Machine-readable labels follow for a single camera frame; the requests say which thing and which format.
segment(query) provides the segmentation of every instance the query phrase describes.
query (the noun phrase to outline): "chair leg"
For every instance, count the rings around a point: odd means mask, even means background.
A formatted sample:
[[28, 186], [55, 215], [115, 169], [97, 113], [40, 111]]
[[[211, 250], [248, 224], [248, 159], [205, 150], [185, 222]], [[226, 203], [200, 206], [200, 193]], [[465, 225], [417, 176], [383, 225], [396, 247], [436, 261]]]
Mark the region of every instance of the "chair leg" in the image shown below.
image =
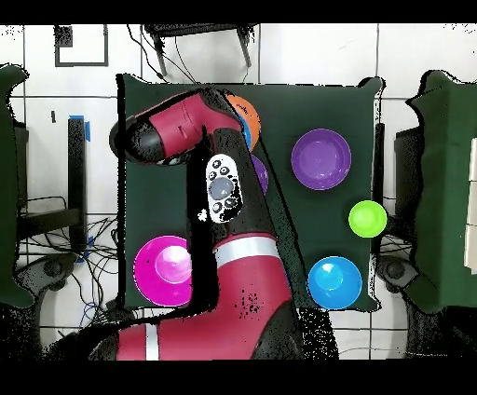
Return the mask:
[[242, 48], [243, 57], [245, 58], [245, 63], [247, 64], [247, 67], [251, 67], [252, 62], [250, 60], [249, 49], [247, 48], [250, 42], [250, 37], [242, 28], [237, 28], [237, 35]]
[[162, 56], [162, 54], [164, 53], [164, 43], [162, 42], [162, 39], [158, 36], [155, 36], [153, 39], [154, 48], [156, 49], [157, 54], [157, 60], [159, 61], [160, 72], [162, 73], [162, 76], [166, 76], [168, 74], [168, 71], [166, 70], [166, 65], [164, 64], [164, 57]]

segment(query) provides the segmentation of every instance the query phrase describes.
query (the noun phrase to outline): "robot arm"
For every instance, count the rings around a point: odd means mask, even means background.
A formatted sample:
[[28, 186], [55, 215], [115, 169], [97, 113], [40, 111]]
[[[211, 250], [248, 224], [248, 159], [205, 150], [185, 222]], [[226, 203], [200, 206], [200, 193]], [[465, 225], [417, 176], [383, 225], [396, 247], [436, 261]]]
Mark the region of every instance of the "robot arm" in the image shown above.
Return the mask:
[[[302, 358], [290, 286], [241, 128], [222, 92], [198, 89], [130, 117], [124, 136], [117, 135], [117, 127], [112, 130], [113, 150], [124, 147], [126, 158], [136, 163], [156, 164], [198, 144], [203, 150], [200, 180], [196, 190], [188, 186], [187, 194], [188, 201], [194, 196], [202, 199], [209, 214], [208, 235], [202, 236], [217, 264], [220, 292], [211, 311], [159, 323], [154, 341], [159, 360]], [[190, 171], [198, 171], [197, 163]], [[188, 211], [194, 239], [200, 226], [195, 226], [197, 214]], [[194, 253], [193, 270], [200, 270], [194, 266], [201, 262]], [[151, 355], [147, 328], [119, 333], [118, 360]], [[139, 354], [138, 343], [131, 342], [138, 336], [143, 337]]]

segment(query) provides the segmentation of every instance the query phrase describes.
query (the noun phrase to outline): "floor tile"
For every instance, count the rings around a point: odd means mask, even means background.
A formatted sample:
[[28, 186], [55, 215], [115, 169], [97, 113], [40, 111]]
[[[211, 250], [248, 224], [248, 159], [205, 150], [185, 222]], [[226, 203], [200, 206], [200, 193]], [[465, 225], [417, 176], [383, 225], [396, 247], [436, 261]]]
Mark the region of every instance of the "floor tile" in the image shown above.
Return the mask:
[[[89, 226], [89, 236], [93, 236], [95, 238], [97, 237], [98, 232], [101, 229], [101, 224], [92, 224], [104, 218], [112, 219], [111, 217], [105, 216], [88, 216], [88, 223], [91, 224]], [[96, 245], [99, 248], [115, 247], [115, 244], [112, 241], [110, 234], [110, 231], [113, 228], [116, 228], [116, 224], [110, 225], [106, 229], [106, 231], [104, 231], [102, 235], [100, 235], [96, 239]], [[35, 237], [34, 239], [38, 240], [42, 244], [45, 243], [44, 237]], [[51, 237], [51, 242], [54, 245], [58, 245], [63, 241], [61, 240], [61, 238]], [[29, 251], [40, 253], [52, 252], [53, 250], [29, 244]], [[102, 259], [102, 257], [96, 252], [90, 253], [89, 260], [92, 262], [91, 270], [93, 271], [95, 276], [100, 279], [100, 284], [102, 286], [103, 291], [102, 306], [105, 307], [106, 302], [110, 301], [113, 298], [116, 298], [117, 296], [117, 261], [114, 259]], [[47, 291], [42, 305], [40, 325], [65, 327], [81, 325], [84, 326], [89, 323], [89, 319], [92, 318], [94, 314], [94, 308], [85, 307], [85, 304], [80, 297], [80, 291], [85, 302], [92, 303], [94, 301], [94, 303], [98, 304], [99, 287], [92, 280], [91, 272], [89, 271], [87, 262], [75, 263], [73, 274], [81, 284], [81, 290], [78, 283], [75, 281], [75, 278], [73, 276], [70, 276], [66, 280], [66, 285], [63, 289], [57, 292]]]
[[171, 311], [174, 311], [174, 309], [173, 308], [145, 308], [143, 311], [144, 311], [144, 316], [148, 318], [148, 317], [157, 317], [157, 316], [162, 316], [164, 314], [168, 314]]
[[390, 293], [385, 282], [375, 277], [375, 296], [381, 308], [372, 313], [373, 328], [406, 329], [406, 305], [400, 293]]
[[8, 103], [13, 111], [13, 116], [19, 122], [25, 122], [23, 98], [9, 98]]
[[428, 70], [477, 79], [476, 23], [380, 23], [378, 75], [384, 97], [414, 97]]
[[[394, 140], [396, 133], [401, 130], [415, 128], [419, 125], [414, 110], [404, 101], [382, 101], [381, 122], [385, 125], [384, 141], [384, 196], [396, 197], [396, 156], [394, 153]], [[392, 200], [385, 199], [385, 207], [392, 209]]]
[[[139, 25], [131, 25], [130, 29], [133, 38], [138, 40]], [[85, 46], [89, 32], [94, 34], [94, 37], [91, 37], [87, 48], [82, 48]], [[103, 50], [103, 43], [100, 26], [73, 25], [73, 47], [61, 48], [60, 57], [70, 61], [95, 60], [99, 52]], [[26, 26], [25, 67], [30, 74], [25, 84], [26, 95], [116, 96], [117, 73], [140, 75], [140, 49], [130, 39], [126, 25], [111, 24], [108, 25], [108, 51], [109, 65], [107, 67], [55, 67], [53, 26]]]
[[[0, 25], [0, 66], [4, 63], [23, 66], [23, 26]], [[23, 95], [23, 84], [12, 91], [13, 96]]]
[[334, 330], [340, 360], [369, 360], [369, 330]]
[[[88, 212], [116, 212], [117, 159], [109, 131], [117, 121], [116, 99], [27, 98], [28, 196], [68, 196], [68, 118], [89, 122], [86, 142]], [[51, 112], [55, 113], [55, 123]], [[39, 207], [47, 207], [44, 201]]]
[[[105, 225], [109, 224], [109, 220], [114, 220], [115, 217], [112, 216], [102, 216], [102, 215], [89, 215], [88, 223], [92, 224], [94, 222], [108, 219]], [[103, 291], [103, 304], [105, 305], [110, 300], [113, 300], [117, 297], [118, 292], [118, 264], [117, 259], [109, 259], [109, 254], [116, 253], [116, 245], [113, 242], [111, 237], [111, 231], [117, 229], [117, 222], [113, 222], [107, 227], [104, 227], [102, 224], [95, 224], [90, 227], [89, 237], [93, 236], [95, 238], [94, 245], [98, 249], [115, 249], [114, 251], [104, 251], [104, 252], [93, 252], [89, 256], [89, 260], [96, 265], [93, 267], [94, 273], [98, 276], [100, 283], [102, 285]]]
[[371, 337], [372, 360], [403, 359], [406, 350], [407, 331], [373, 330]]
[[369, 313], [361, 311], [330, 311], [332, 327], [339, 328], [369, 328]]
[[[157, 54], [151, 36], [144, 31], [143, 78], [150, 82], [161, 82], [156, 71], [160, 72]], [[251, 36], [248, 45], [252, 66], [248, 70], [241, 50], [236, 30], [183, 35], [177, 37], [177, 48], [186, 68], [196, 81], [204, 83], [256, 83], [258, 81], [258, 25], [254, 27], [254, 39]], [[166, 38], [165, 55], [185, 72], [179, 58], [175, 38]], [[187, 78], [174, 64], [164, 59], [168, 75], [166, 80], [172, 83], [190, 84]]]
[[62, 338], [61, 335], [66, 336], [71, 332], [75, 332], [71, 328], [40, 328], [40, 340], [43, 348], [51, 346], [54, 342]]
[[356, 86], [375, 76], [376, 24], [264, 23], [262, 84]]

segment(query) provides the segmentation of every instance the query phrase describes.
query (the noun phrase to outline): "chair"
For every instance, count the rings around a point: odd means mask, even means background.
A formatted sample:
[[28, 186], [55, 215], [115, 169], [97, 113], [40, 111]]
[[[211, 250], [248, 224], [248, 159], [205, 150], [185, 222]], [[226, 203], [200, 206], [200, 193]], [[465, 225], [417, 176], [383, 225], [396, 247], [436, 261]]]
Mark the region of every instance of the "chair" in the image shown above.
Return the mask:
[[258, 23], [176, 23], [176, 24], [146, 24], [144, 29], [151, 35], [154, 41], [157, 58], [159, 60], [160, 72], [166, 76], [168, 74], [164, 64], [164, 42], [165, 37], [176, 37], [178, 35], [190, 35], [209, 32], [220, 32], [223, 30], [237, 30], [238, 40], [242, 48], [243, 57], [247, 67], [252, 65], [247, 46], [250, 42], [250, 33]]

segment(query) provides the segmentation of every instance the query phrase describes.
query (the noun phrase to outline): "floor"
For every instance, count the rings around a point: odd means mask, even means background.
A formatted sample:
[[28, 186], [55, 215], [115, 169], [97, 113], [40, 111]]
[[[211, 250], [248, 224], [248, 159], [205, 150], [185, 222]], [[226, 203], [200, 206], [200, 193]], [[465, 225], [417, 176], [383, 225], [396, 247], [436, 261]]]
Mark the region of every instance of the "floor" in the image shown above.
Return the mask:
[[[108, 148], [108, 133], [116, 122], [116, 73], [135, 74], [158, 82], [157, 57], [141, 36], [139, 25], [108, 25], [108, 67], [55, 67], [52, 26], [0, 26], [0, 64], [22, 65], [29, 73], [14, 88], [10, 99], [15, 117], [30, 130], [28, 152], [29, 198], [67, 198], [67, 119], [83, 115], [90, 123], [87, 142], [88, 213], [93, 223], [116, 215], [116, 160]], [[475, 24], [262, 24], [249, 45], [250, 70], [235, 32], [198, 34], [177, 39], [184, 64], [201, 82], [308, 83], [355, 86], [365, 77], [386, 81], [381, 121], [386, 124], [384, 195], [395, 197], [393, 140], [397, 131], [417, 125], [417, 116], [404, 100], [416, 95], [421, 76], [443, 69], [461, 81], [477, 79]], [[101, 62], [104, 56], [102, 25], [74, 25], [74, 44], [61, 48], [62, 62]], [[138, 43], [143, 44], [144, 51]], [[173, 39], [165, 52], [182, 67]], [[186, 83], [185, 76], [166, 61], [170, 82]], [[55, 113], [55, 122], [51, 112]], [[61, 208], [59, 199], [29, 203], [28, 210]], [[392, 200], [387, 201], [393, 213]], [[94, 235], [98, 226], [91, 228]], [[113, 247], [106, 232], [101, 244]], [[19, 266], [45, 249], [22, 245]], [[116, 262], [107, 270], [115, 272]], [[88, 298], [91, 281], [84, 264], [75, 275]], [[104, 274], [105, 299], [116, 296], [114, 274]], [[83, 316], [78, 285], [71, 279], [57, 293], [48, 292], [41, 314], [45, 345], [77, 330]], [[382, 308], [373, 313], [331, 313], [342, 359], [402, 358], [406, 339], [404, 302], [386, 291], [376, 279], [375, 296]]]

